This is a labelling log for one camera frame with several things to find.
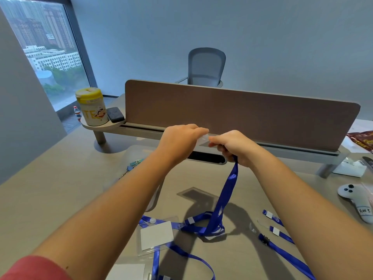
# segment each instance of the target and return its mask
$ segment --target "game controller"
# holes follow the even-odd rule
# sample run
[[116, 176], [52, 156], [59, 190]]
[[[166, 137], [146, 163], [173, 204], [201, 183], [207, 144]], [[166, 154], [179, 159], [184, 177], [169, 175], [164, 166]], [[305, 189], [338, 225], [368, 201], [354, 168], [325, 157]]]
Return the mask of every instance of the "game controller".
[[373, 224], [373, 213], [365, 188], [360, 184], [342, 185], [337, 190], [338, 195], [351, 199], [363, 221]]

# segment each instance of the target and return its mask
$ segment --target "red sleeve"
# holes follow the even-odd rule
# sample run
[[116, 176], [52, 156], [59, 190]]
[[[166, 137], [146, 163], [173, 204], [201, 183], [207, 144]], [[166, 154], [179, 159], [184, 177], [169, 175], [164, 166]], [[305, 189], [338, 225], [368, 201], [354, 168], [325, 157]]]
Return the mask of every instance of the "red sleeve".
[[36, 255], [21, 258], [0, 280], [72, 280], [64, 269], [53, 261]]

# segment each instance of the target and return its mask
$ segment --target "gray mesh chair back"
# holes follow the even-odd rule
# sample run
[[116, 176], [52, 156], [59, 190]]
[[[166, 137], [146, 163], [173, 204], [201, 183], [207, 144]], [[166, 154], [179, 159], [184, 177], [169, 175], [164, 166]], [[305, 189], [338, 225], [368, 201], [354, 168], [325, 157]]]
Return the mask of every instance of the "gray mesh chair back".
[[188, 84], [217, 87], [225, 65], [224, 52], [215, 48], [196, 48], [189, 52]]

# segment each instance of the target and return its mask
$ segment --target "white wall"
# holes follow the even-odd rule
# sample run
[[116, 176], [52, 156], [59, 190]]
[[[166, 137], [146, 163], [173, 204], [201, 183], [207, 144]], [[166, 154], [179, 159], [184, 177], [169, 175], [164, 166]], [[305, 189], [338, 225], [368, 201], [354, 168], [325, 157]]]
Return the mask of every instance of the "white wall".
[[0, 10], [0, 184], [66, 136]]
[[224, 87], [359, 102], [373, 119], [373, 0], [72, 0], [97, 84], [174, 82], [188, 52], [227, 56]]

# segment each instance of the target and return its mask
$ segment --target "cartoon character print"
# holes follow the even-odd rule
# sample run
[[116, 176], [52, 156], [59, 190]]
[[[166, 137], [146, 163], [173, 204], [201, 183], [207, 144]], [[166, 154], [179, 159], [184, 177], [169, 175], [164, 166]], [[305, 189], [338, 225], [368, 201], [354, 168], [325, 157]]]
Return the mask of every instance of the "cartoon character print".
[[106, 115], [106, 111], [104, 110], [104, 108], [102, 107], [99, 107], [97, 109], [97, 113], [95, 115], [93, 115], [95, 118], [97, 119], [100, 119], [102, 120], [102, 118]]

